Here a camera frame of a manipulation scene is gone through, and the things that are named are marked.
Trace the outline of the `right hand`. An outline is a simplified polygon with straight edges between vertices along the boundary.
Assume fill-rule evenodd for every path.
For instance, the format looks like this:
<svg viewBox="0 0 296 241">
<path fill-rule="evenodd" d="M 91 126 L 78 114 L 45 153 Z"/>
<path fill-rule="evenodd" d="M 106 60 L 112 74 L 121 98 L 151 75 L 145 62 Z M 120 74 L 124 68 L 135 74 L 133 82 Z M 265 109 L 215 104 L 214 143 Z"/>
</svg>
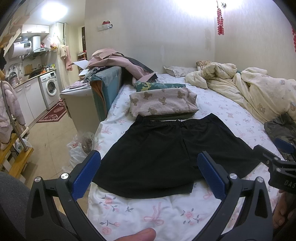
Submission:
<svg viewBox="0 0 296 241">
<path fill-rule="evenodd" d="M 281 227 L 295 214 L 295 195 L 279 190 L 280 198 L 273 212 L 273 227 Z"/>
</svg>

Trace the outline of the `left hand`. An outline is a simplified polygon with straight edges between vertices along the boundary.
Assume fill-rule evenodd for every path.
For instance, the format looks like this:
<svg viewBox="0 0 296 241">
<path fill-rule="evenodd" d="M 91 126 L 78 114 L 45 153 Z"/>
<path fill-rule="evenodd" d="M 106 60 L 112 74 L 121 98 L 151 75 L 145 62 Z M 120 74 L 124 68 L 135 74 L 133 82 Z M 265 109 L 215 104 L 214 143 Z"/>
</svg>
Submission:
<svg viewBox="0 0 296 241">
<path fill-rule="evenodd" d="M 115 241 L 154 241 L 156 238 L 156 231 L 153 228 L 147 228 L 133 235 L 120 237 Z"/>
</svg>

